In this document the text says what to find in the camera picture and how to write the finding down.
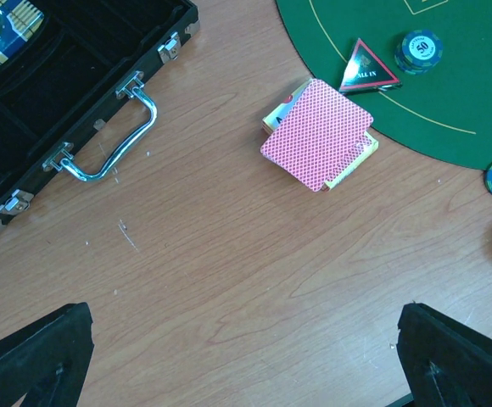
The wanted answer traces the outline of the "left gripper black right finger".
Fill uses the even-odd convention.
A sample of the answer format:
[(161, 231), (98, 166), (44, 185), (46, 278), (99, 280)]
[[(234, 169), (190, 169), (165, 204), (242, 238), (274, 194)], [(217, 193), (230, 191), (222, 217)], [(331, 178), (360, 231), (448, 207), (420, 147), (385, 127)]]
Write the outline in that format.
[(398, 406), (492, 406), (492, 339), (425, 304), (404, 306), (396, 345), (411, 394)]

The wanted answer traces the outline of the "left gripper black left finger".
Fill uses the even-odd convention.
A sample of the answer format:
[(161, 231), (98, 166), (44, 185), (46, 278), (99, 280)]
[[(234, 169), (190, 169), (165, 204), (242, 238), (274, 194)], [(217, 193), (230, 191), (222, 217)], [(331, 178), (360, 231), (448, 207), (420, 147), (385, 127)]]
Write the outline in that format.
[(92, 358), (87, 303), (66, 304), (0, 340), (0, 406), (76, 406)]

